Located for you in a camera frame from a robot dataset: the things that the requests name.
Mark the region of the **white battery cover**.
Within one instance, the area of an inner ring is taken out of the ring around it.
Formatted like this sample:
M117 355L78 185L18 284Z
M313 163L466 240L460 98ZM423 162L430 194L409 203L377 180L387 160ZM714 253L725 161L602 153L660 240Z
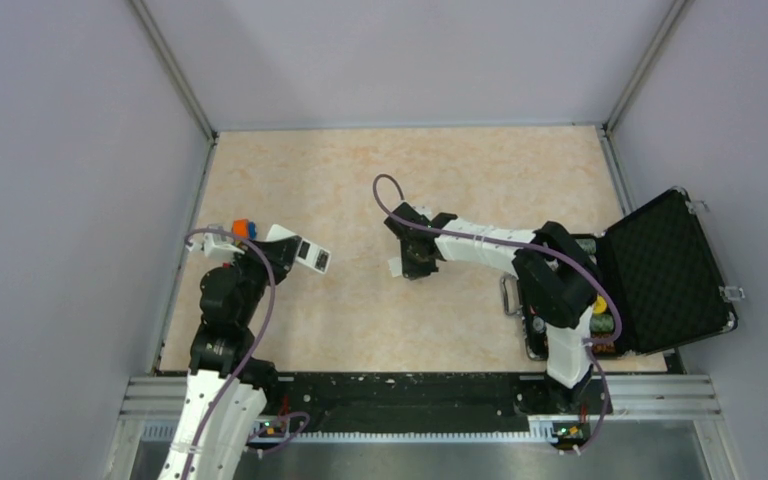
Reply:
M388 269L393 278L399 278L403 276L403 267L400 257L393 257L387 261Z

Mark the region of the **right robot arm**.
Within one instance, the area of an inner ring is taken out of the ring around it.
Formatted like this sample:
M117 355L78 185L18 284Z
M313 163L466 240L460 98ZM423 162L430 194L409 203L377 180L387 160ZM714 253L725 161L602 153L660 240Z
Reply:
M384 224L400 242L401 274L409 280L437 272L445 261L480 264L514 278L524 317L544 323L549 404L572 412L586 400L592 361L585 340L603 294L602 275L561 224L511 230L450 213L428 218L407 202Z

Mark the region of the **white remote control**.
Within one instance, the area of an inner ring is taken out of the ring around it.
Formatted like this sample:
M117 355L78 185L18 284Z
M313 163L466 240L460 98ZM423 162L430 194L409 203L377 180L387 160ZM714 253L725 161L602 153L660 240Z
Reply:
M270 227L265 240L267 242L291 240L294 247L291 247L290 251L293 253L293 261L296 264L322 275L327 273L332 259L331 252L312 240L279 224L273 224Z

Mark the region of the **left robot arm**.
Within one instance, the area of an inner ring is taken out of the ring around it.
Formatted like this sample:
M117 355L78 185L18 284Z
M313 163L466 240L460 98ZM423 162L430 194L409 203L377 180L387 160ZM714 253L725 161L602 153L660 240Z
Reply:
M281 393L273 363L253 354L264 334L250 328L261 299L292 269L300 236L257 241L221 228L187 236L190 252L218 262L200 280L200 323L190 347L183 409L160 471L162 479L231 479L262 413Z

